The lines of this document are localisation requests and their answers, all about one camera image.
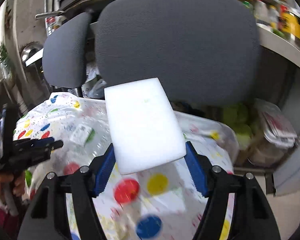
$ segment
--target beige floor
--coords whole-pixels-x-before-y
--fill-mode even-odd
[[[262,190],[266,193],[266,181],[263,176],[256,176]],[[300,222],[300,191],[274,197],[266,195],[277,221],[281,240],[288,240]]]

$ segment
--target metal screw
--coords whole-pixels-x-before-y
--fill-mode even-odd
[[[221,168],[220,168],[220,166],[218,166],[218,165],[214,165],[214,166],[212,167],[212,170],[213,170],[213,172],[215,172],[215,173],[221,172]]]
[[[47,179],[53,179],[54,178],[54,172],[49,172],[47,174]]]
[[[251,172],[248,172],[248,173],[246,174],[246,177],[247,177],[248,179],[253,179],[253,178],[254,178],[254,176],[253,176],[253,174],[252,174]]]
[[[89,167],[88,166],[82,166],[81,168],[80,168],[80,172],[81,173],[86,173],[86,172],[88,172],[89,171]]]

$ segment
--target white rectangular block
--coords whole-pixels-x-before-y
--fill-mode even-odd
[[[105,88],[105,99],[121,174],[143,171],[186,155],[181,128],[159,79]]]

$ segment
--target gray fabric cushion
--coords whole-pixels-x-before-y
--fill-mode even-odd
[[[84,47],[91,21],[81,13],[55,30],[45,41],[42,68],[50,85],[80,87],[86,81]]]
[[[116,0],[98,19],[95,54],[110,86],[158,77],[169,99],[224,105],[249,92],[259,42],[237,0]]]

